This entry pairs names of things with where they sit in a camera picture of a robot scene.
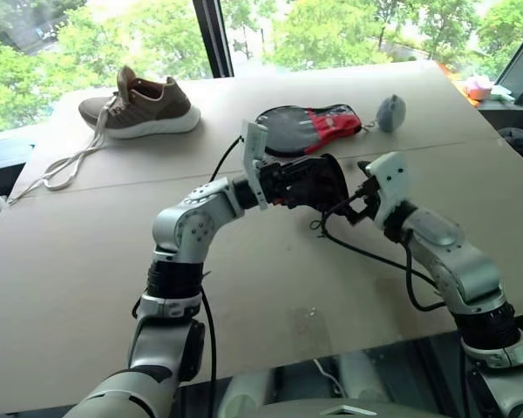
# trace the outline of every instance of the shoelace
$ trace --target shoelace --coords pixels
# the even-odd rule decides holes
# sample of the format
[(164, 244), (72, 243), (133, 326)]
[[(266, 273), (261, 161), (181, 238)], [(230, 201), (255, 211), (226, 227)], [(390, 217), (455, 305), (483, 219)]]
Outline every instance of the shoelace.
[[(89, 144), (83, 149), (78, 152), (73, 153), (70, 157), (61, 158), (52, 164), (50, 164), (46, 170), (44, 170), (44, 173), (41, 177), (34, 180), (29, 184), (25, 190), (20, 192), (15, 198), (10, 199), (8, 203), (10, 205), (14, 205), (17, 203), (23, 196), (31, 192), (32, 190), (39, 187), (41, 184), (44, 185), (47, 189), (55, 192), (57, 190), (62, 190), (71, 185), (73, 181), (76, 179), (76, 176), (79, 172), (79, 167), (81, 166), (81, 163), (83, 163), (85, 157), (87, 157), (90, 154), (93, 154), (95, 151), (100, 150), (103, 147), (103, 144), (105, 142), (105, 126), (106, 126), (106, 119), (109, 109), (111, 108), (112, 104), (114, 103), (114, 100), (116, 99), (116, 96), (113, 96), (108, 102), (105, 103), (103, 108), (101, 109), (101, 112), (98, 114), (97, 118), (97, 126), (95, 126), (95, 132), (93, 133), (93, 138), (89, 142)], [(68, 178), (61, 182), (53, 185), (51, 183), (51, 179), (56, 176), (59, 172), (63, 171), (68, 166), (75, 163), (75, 166), (73, 170), (71, 171)]]

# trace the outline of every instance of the table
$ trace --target table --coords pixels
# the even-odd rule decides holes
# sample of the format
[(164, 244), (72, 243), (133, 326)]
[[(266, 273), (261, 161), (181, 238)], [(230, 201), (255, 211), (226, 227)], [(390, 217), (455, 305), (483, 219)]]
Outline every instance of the table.
[[(71, 188), (38, 190), (0, 215), (0, 412), (75, 403), (125, 366), (155, 215), (207, 181), (242, 118), (275, 104), (346, 102), (364, 121), (392, 92), (404, 97), (407, 120), (393, 137), (372, 132), (325, 151), (338, 156), (352, 190), (363, 180), (354, 161), (405, 150), (411, 196), (456, 219), (492, 256), (523, 314), (523, 160), (435, 64), (182, 84), (203, 111), (197, 131), (110, 143), (85, 161)], [(73, 115), (65, 123), (74, 124), (70, 138), (85, 132)], [(17, 188), (73, 146), (58, 136), (40, 142)], [(235, 152), (222, 171), (239, 174), (240, 158)], [(411, 307), (399, 271), (318, 239), (309, 230), (315, 218), (309, 208), (253, 209), (214, 239), (204, 284), (220, 377), (454, 329), (445, 310)], [(404, 260), (368, 221), (352, 229), (332, 219), (329, 229)], [(435, 300), (415, 285), (423, 303)], [(207, 378), (209, 362), (207, 341), (196, 381)]]

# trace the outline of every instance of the brown sneaker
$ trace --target brown sneaker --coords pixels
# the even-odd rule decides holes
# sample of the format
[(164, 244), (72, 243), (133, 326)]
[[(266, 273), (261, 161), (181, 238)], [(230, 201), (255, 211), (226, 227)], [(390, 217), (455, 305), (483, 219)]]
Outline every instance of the brown sneaker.
[[(129, 67), (118, 74), (118, 93), (106, 115), (104, 133), (112, 138), (136, 138), (155, 133), (191, 131), (200, 121), (200, 110), (192, 106), (173, 78), (166, 84), (137, 78)], [(98, 115), (111, 98), (89, 98), (79, 113), (93, 129)]]

